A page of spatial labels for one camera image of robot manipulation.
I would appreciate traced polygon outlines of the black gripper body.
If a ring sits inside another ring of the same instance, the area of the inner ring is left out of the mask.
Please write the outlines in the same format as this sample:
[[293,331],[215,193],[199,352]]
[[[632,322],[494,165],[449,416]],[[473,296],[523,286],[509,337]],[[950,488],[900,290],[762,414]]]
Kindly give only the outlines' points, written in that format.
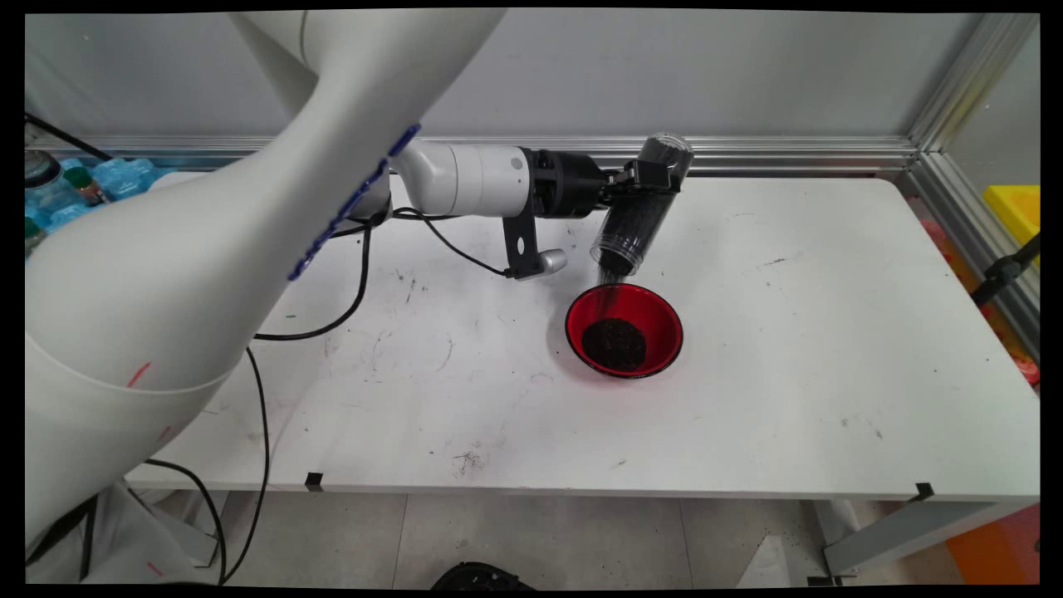
[[529,202],[536,218],[581,219],[595,211],[608,175],[584,153],[527,149]]

